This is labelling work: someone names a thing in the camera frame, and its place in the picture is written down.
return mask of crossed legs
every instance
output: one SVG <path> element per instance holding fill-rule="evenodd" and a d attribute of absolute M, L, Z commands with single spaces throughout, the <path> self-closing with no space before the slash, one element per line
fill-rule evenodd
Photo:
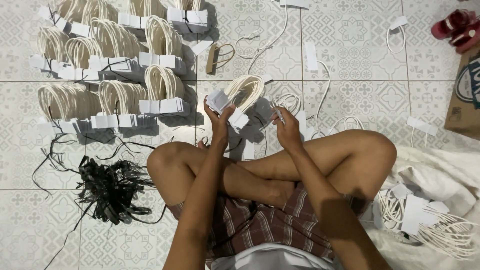
<path fill-rule="evenodd" d="M 304 147 L 337 191 L 367 200 L 375 197 L 396 160 L 392 142 L 372 131 L 347 130 Z M 161 145 L 150 154 L 148 173 L 168 205 L 185 200 L 205 155 L 205 149 L 182 142 Z M 281 208 L 299 178 L 285 151 L 244 162 L 225 158 L 219 191 Z"/>

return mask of pink shoe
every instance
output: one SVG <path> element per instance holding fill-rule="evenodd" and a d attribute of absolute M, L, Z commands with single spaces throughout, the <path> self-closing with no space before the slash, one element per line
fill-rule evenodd
<path fill-rule="evenodd" d="M 452 34 L 470 24 L 474 24 L 478 19 L 475 12 L 468 10 L 455 10 L 444 20 L 437 22 L 432 27 L 432 35 L 436 39 L 445 39 L 451 37 Z"/>
<path fill-rule="evenodd" d="M 458 53 L 463 53 L 479 41 L 480 21 L 477 21 L 476 23 L 465 27 L 463 31 L 457 31 L 449 43 L 456 47 Z"/>

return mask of tile floor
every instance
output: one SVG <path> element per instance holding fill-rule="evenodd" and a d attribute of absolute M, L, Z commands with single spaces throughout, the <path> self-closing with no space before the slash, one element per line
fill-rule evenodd
<path fill-rule="evenodd" d="M 36 51 L 36 34 L 45 25 L 35 13 L 48 0 L 3 0 L 0 2 L 0 269 L 40 270 L 63 244 L 65 235 L 80 217 L 73 199 L 78 177 L 56 172 L 48 166 L 36 175 L 40 185 L 52 189 L 52 196 L 32 183 L 33 170 L 42 160 L 40 149 L 48 144 L 36 131 L 37 88 L 52 82 L 44 74 L 29 68 L 27 57 Z M 126 0 L 114 0 L 126 10 Z M 173 6 L 173 0 L 166 5 Z M 216 13 L 216 28 L 211 36 L 219 44 L 233 43 L 258 30 L 260 36 L 239 44 L 238 53 L 250 53 L 283 27 L 285 15 L 277 3 L 269 0 L 210 0 L 207 9 Z M 408 116 L 414 116 L 440 128 L 428 138 L 428 147 L 480 148 L 480 142 L 443 129 L 450 95 L 460 57 L 446 41 L 434 39 L 429 27 L 455 8 L 480 12 L 480 2 L 468 0 L 312 0 L 309 10 L 289 9 L 288 27 L 275 45 L 263 54 L 253 72 L 270 73 L 274 82 L 266 93 L 294 92 L 303 98 L 307 117 L 315 114 L 326 84 L 322 70 L 309 72 L 303 42 L 313 41 L 317 57 L 331 68 L 332 85 L 323 105 L 319 123 L 330 127 L 345 115 L 357 115 L 365 128 L 385 134 L 398 145 L 410 145 Z M 387 51 L 384 33 L 390 22 L 406 15 L 406 50 L 394 55 Z M 194 45 L 202 35 L 184 37 Z M 401 44 L 401 36 L 392 37 Z M 225 88 L 228 81 L 244 74 L 249 61 L 235 56 L 206 74 L 207 52 L 186 61 L 189 73 L 182 77 L 187 100 L 195 108 L 198 99 L 212 89 Z M 195 143 L 211 134 L 202 107 L 180 120 L 163 121 L 158 130 L 143 134 L 127 132 L 128 140 L 159 145 L 174 140 Z M 314 120 L 308 120 L 313 126 Z M 275 130 L 267 127 L 257 134 L 256 157 L 281 149 Z M 423 135 L 414 134 L 415 147 L 424 147 Z M 115 144 L 91 143 L 59 147 L 66 164 L 76 166 L 84 153 L 107 156 Z M 145 163 L 148 151 L 125 158 Z M 164 202 L 155 190 L 138 196 L 139 204 L 149 206 L 155 220 Z M 85 218 L 70 234 L 63 251 L 50 270 L 153 270 L 161 269 L 175 231 L 170 214 L 155 225 L 133 222 L 110 226 Z"/>

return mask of plaid shorts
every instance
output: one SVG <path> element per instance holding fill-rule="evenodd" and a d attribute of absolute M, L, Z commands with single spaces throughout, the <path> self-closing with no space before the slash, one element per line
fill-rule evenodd
<path fill-rule="evenodd" d="M 360 216 L 369 201 L 343 195 L 353 212 Z M 183 203 L 168 208 L 180 218 Z M 283 209 L 264 204 L 217 196 L 212 230 L 207 243 L 206 264 L 238 254 L 263 243 L 279 243 L 307 251 L 317 257 L 333 259 L 330 243 L 300 182 Z"/>

